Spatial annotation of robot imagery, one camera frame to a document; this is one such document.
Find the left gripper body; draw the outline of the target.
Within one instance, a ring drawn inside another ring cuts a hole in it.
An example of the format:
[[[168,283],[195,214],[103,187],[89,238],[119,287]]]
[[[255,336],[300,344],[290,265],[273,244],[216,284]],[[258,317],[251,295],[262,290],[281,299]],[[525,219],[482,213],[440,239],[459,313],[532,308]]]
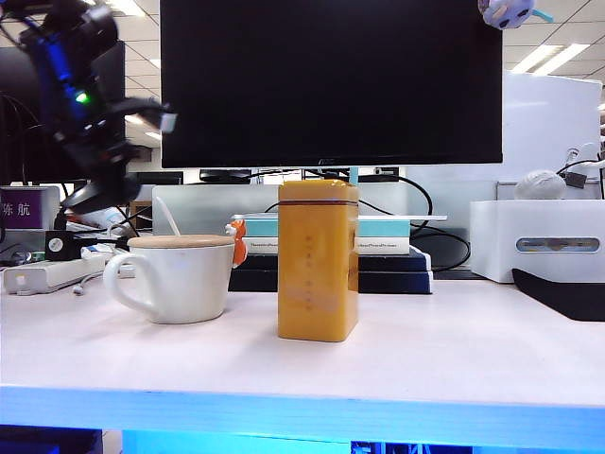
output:
[[[126,139],[96,142],[80,138],[59,141],[59,149],[65,155],[61,168],[67,179],[122,182],[129,179],[130,161],[138,158],[145,148]]]

